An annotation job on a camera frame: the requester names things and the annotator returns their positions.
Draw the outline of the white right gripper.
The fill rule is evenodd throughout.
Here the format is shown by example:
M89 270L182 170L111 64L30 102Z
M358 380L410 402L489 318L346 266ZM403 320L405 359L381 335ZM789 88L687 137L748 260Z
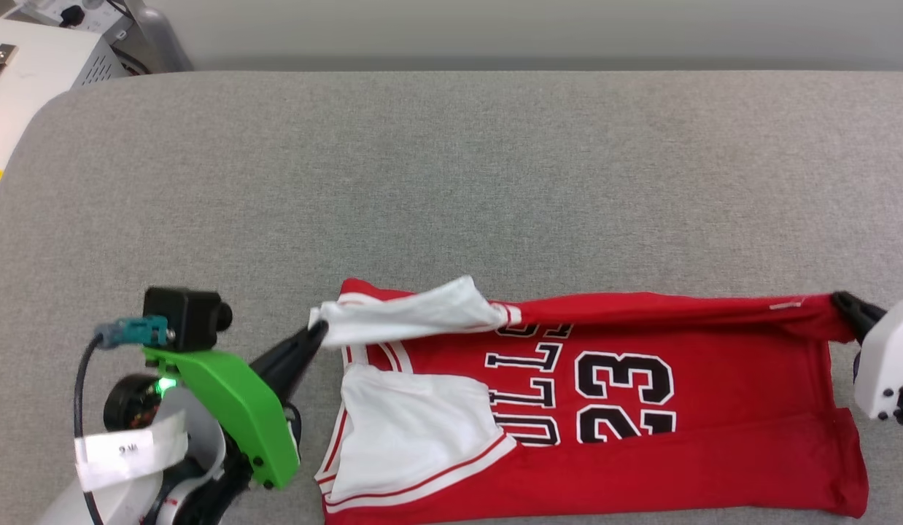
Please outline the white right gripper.
M839 290L831 302L861 345L856 405L870 419L903 422L903 301L885 310Z

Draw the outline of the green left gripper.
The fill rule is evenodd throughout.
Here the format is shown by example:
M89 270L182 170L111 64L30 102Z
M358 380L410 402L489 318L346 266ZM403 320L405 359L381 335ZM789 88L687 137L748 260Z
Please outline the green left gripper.
M256 482L283 489L297 475L301 458L282 403L290 402L327 334L328 323L317 320L250 365L221 350L178 353L142 348L142 352L165 375L185 383L208 409L250 459Z

